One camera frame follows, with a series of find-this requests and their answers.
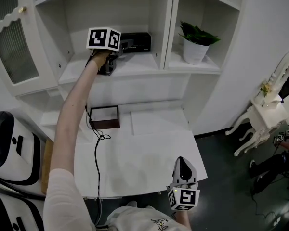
gray floor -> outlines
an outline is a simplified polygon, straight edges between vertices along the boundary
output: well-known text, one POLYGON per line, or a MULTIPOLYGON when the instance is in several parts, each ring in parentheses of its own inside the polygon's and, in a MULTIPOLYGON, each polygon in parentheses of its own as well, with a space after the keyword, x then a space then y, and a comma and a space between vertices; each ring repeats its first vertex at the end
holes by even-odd
MULTIPOLYGON (((249 125, 244 124, 232 135, 225 136, 223 132, 214 136, 196 139, 208 178, 199 182, 199 203, 189 212, 193 230, 228 230, 228 231, 263 231, 272 230, 274 215, 266 219, 255 215, 255 203, 250 196, 253 179, 249 178, 247 168, 249 161, 264 161, 274 153, 273 136, 257 149, 246 154, 233 156, 233 152, 249 138, 239 142, 249 125)), ((282 126, 278 131, 285 131, 282 126)), ((268 186, 263 192, 255 196, 258 202, 258 213, 267 214, 274 211, 281 216, 281 222, 274 230, 289 230, 285 225, 289 221, 289 179, 282 179, 268 186)), ((122 199, 103 200, 103 215, 100 223, 104 223, 107 216, 117 207, 126 205, 130 200, 136 200, 138 207, 151 205, 155 209, 171 215, 167 192, 126 197, 122 199)), ((86 200, 91 218, 95 219, 96 202, 86 200)))

person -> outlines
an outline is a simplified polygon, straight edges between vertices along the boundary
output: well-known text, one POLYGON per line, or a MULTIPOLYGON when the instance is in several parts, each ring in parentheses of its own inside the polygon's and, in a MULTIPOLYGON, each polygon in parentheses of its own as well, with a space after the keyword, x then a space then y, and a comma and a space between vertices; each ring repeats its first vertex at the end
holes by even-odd
POLYGON ((278 174, 289 172, 289 143, 283 141, 280 145, 287 149, 287 152, 284 151, 282 154, 273 155, 260 164, 256 164, 255 160, 251 160, 249 169, 250 176, 252 178, 259 176, 251 191, 252 195, 262 192, 278 174))
MULTIPOLYGON (((75 184, 74 153, 89 91, 110 53, 100 51, 89 61, 60 111, 43 211, 45 231, 96 230, 75 184)), ((137 204, 131 202, 111 213, 106 225, 112 231, 191 230, 187 212, 178 212, 176 218, 174 221, 152 207, 137 208, 137 204)))

white table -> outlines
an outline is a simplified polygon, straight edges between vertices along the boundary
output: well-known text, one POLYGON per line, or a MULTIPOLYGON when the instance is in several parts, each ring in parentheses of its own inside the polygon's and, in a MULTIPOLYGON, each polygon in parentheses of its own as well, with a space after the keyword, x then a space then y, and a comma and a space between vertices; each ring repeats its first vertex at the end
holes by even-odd
MULTIPOLYGON (((154 119, 150 121, 145 112, 120 113, 121 128, 103 130, 111 139, 100 141, 97 148, 102 198, 166 190, 166 186, 172 183, 174 163, 179 156, 194 165, 198 181, 207 178, 182 110, 149 111, 147 115, 154 119), (151 123, 158 123, 159 127, 145 129, 151 123)), ((97 197, 96 140, 95 136, 92 143, 77 144, 75 151, 76 185, 82 196, 88 198, 97 197)))
POLYGON ((267 141, 270 137, 270 131, 277 129, 282 122, 288 118, 288 113, 284 106, 279 103, 275 109, 268 109, 265 106, 262 107, 251 99, 252 106, 247 109, 247 112, 238 118, 234 127, 230 131, 226 131, 226 135, 232 134, 238 126, 245 119, 249 119, 252 128, 247 130, 245 135, 239 139, 242 141, 249 133, 253 133, 252 138, 243 144, 234 153, 234 156, 238 156, 241 151, 246 153, 249 149, 254 148, 267 141))

